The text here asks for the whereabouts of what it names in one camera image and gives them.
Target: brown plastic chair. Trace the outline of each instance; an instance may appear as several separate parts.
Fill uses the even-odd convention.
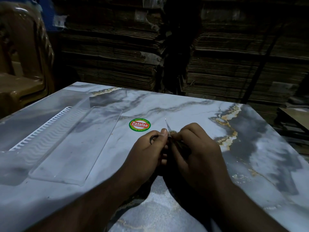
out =
[[[22,78],[12,78],[15,77],[12,73],[0,77],[1,100],[10,97],[14,103],[13,110],[16,111],[55,91],[52,75],[54,53],[41,15],[32,7],[15,2],[0,2],[0,23],[3,26],[0,32],[6,31],[1,36],[6,35],[13,42],[23,69]],[[0,110],[3,111],[0,117],[12,111],[2,104],[6,103],[0,104]]]

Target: right hand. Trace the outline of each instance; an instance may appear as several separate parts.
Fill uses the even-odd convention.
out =
[[[201,126],[191,123],[172,133],[172,152],[184,179],[202,196],[217,199],[233,185],[222,157],[220,146]],[[179,153],[173,139],[183,141],[191,149],[187,161]]]

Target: patelsa logo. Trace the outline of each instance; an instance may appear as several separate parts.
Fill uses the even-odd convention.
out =
[[[137,118],[130,121],[129,127],[134,131],[143,132],[150,128],[150,122],[146,119]]]

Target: white plastic strip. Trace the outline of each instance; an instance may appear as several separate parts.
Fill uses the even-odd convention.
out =
[[[52,123],[54,123],[57,119],[59,119],[61,116],[63,116],[67,111],[69,111],[72,107],[66,107],[61,112],[56,114],[53,118],[51,118],[49,121],[47,121],[45,124],[43,124],[41,127],[33,131],[31,134],[29,134],[27,137],[25,137],[23,140],[21,140],[19,143],[17,143],[15,146],[13,146],[9,151],[15,151],[17,149],[22,148],[26,143],[31,141],[34,137],[36,137],[40,132],[42,132],[44,129],[46,129],[48,126],[50,126]]]

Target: stacked cardboard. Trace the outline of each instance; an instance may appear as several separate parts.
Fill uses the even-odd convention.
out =
[[[272,123],[309,71],[304,10],[290,0],[202,0],[182,92],[249,103]]]
[[[164,0],[53,0],[67,16],[64,62],[84,82],[155,90],[165,50]]]

